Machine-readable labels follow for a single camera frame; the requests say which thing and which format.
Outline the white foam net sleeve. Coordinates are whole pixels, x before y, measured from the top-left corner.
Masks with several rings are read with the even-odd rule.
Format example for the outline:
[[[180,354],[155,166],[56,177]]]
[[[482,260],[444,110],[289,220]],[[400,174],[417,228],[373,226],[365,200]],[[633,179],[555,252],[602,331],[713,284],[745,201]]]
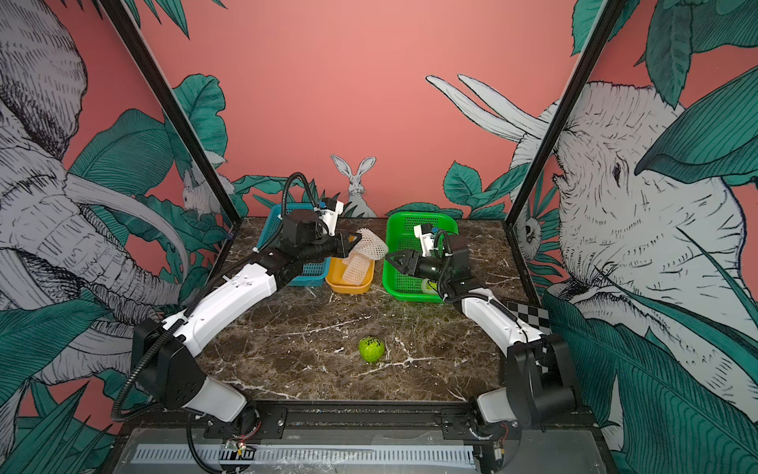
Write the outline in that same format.
[[[438,295],[437,283],[429,280],[428,278],[424,278],[422,280],[422,283],[420,284],[420,290],[423,294]]]

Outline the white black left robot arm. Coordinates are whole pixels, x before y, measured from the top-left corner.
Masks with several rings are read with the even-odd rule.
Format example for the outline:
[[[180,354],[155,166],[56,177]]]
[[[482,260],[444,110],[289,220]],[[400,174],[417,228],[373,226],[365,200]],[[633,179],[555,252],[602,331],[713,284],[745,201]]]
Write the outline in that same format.
[[[197,356],[227,326],[256,304],[285,288],[304,267],[327,258],[345,258],[361,236],[337,230],[343,203],[318,199],[301,172],[282,191],[300,182],[307,209],[280,205],[280,224],[266,244],[233,266],[235,276],[219,275],[186,308],[161,321],[148,319],[134,330],[131,369],[112,408],[125,423],[152,410],[184,410],[228,426],[234,436],[256,430],[260,414],[245,394],[206,374]]]

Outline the green custard apple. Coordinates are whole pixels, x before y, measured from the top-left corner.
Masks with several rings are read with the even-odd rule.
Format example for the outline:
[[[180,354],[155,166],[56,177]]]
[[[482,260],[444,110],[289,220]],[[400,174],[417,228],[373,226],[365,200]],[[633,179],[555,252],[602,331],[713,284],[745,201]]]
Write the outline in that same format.
[[[365,337],[358,343],[361,359],[367,363],[378,363],[385,355],[385,343],[376,337]]]

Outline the yellow plastic tub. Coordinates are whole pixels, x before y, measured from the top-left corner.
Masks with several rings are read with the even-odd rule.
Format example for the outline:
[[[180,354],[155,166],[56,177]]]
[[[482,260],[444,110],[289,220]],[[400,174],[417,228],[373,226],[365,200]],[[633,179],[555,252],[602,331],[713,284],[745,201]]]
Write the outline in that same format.
[[[335,293],[364,294],[371,287],[374,270],[374,261],[369,261],[361,267],[346,264],[343,259],[333,258],[326,282]]]

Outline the teal plastic basket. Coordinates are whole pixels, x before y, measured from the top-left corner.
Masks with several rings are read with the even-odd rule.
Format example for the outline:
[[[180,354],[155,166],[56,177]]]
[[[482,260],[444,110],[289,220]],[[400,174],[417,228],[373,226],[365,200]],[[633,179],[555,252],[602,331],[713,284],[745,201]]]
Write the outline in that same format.
[[[278,205],[273,205],[270,208],[270,213],[268,214],[268,218],[266,219],[266,223],[258,241],[257,248],[259,250],[262,250],[266,243],[268,243],[268,241],[270,241],[270,239],[274,236],[274,233],[276,233],[278,230],[280,223],[281,204],[279,203]],[[306,286],[310,286],[310,288],[315,288],[315,286],[323,286],[330,264],[330,258],[327,258],[321,263],[306,264],[303,267],[302,274],[294,278],[288,285],[293,286],[294,288],[296,286],[298,288],[306,288]]]

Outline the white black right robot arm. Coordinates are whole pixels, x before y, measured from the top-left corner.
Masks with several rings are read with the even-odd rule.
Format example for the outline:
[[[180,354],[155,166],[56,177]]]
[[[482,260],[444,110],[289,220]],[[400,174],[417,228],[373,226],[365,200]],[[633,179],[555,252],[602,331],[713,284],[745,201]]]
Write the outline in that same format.
[[[476,278],[464,236],[421,229],[417,238],[422,249],[389,253],[386,262],[402,275],[433,282],[440,299],[474,321],[505,356],[505,386],[477,398],[483,421],[532,428],[580,408],[576,367],[563,337],[522,321]]]

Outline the bright green plastic basket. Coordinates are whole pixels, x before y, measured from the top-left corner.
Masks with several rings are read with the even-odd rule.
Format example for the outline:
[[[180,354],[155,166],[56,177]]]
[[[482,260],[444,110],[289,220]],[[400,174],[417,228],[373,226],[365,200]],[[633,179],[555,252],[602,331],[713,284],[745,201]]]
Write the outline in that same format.
[[[436,230],[444,229],[449,233],[459,233],[457,222],[443,213],[421,213],[420,211],[401,211],[387,220],[386,243],[389,252],[404,250],[422,251],[420,239],[414,230],[418,225],[429,223]],[[391,264],[383,267],[382,282],[388,294],[404,302],[441,303],[437,293],[424,283],[422,278],[413,278],[400,274]]]

